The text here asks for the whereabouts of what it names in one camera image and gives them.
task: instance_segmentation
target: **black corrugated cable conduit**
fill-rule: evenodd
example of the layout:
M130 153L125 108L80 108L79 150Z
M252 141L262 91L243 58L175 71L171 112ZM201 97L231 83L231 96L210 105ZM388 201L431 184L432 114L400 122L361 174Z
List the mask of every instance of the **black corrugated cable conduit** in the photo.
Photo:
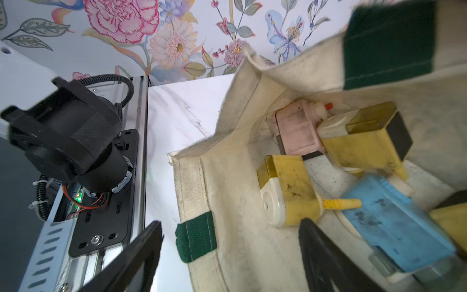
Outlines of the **black corrugated cable conduit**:
M41 174L39 177L39 180L49 180L49 178L45 174ZM36 187L36 196L37 196L37 201L47 201L47 183L46 182L39 182L37 183ZM47 221L47 218L49 217L49 205L47 203L40 203L37 205L38 210L39 210L39 215L40 217L44 220Z
M116 74L104 74L104 75L91 76L91 77L80 79L79 81L84 86L106 82L106 81L120 81L120 82L125 83L128 86L128 93L127 93L127 96L120 103L121 107L124 107L128 104L128 102L130 101L134 93L134 87L133 87L133 83L131 82L131 80L126 77L116 75Z

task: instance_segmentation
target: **blue plastic part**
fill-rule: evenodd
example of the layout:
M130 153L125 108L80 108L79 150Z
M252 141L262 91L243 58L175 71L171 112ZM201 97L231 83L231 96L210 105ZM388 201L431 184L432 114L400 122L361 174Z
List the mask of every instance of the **blue plastic part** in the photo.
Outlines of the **blue plastic part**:
M342 199L360 199L363 207L342 211L372 247L379 247L403 271L410 272L455 253L451 240L412 199L385 178L368 174Z

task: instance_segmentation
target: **floral wallpaper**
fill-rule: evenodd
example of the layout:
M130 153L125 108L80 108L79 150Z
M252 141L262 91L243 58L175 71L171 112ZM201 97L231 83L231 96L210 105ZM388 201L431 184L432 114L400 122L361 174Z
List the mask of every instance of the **floral wallpaper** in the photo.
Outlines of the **floral wallpaper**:
M65 79L232 74L248 42L271 65L346 28L355 5L392 0L0 0L0 39Z

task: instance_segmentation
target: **dark gray surface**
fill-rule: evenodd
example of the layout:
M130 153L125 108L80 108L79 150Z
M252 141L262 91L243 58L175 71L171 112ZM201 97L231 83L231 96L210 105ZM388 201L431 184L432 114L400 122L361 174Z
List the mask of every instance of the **dark gray surface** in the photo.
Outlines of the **dark gray surface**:
M0 138L1 233L0 283L2 291L15 292L20 287L29 258L42 228L34 210L35 186L40 173L23 152Z

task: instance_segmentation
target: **red wire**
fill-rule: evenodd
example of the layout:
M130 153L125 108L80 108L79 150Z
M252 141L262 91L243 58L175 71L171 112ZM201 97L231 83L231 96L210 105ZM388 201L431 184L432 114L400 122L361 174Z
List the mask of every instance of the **red wire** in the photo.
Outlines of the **red wire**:
M76 202L75 200L73 200L73 199L70 197L70 195L69 195L68 192L66 191L65 185L62 185L62 190L63 190L63 193L65 194L65 196L66 196L71 202L73 202L73 203L74 203L75 205L77 205L77 206L80 206L81 208L85 208L85 209L97 209L97 208L102 207L102 206L87 207L87 206L81 205L81 204L79 204L78 202Z
M66 196L71 202L73 202L75 205L77 205L77 206L83 208L83 209L79 210L78 212L76 212L76 213L74 213L74 214L68 215L68 217L66 217L67 220L69 219L70 216L78 215L79 213L81 213L81 212L84 211L84 210L88 210L88 209L97 209L97 208L102 207L102 206L98 206L98 207L84 207L84 206L82 206L82 205L76 203L74 200L72 200L72 199L70 198L68 192L66 191L65 185L62 185L62 190L63 190L63 193L65 194L65 196ZM102 199L103 196L104 196L103 193L100 194L99 199L97 199L97 200L96 200L94 203L92 203L91 205L94 205L94 204L96 204L97 202L99 202L100 199Z

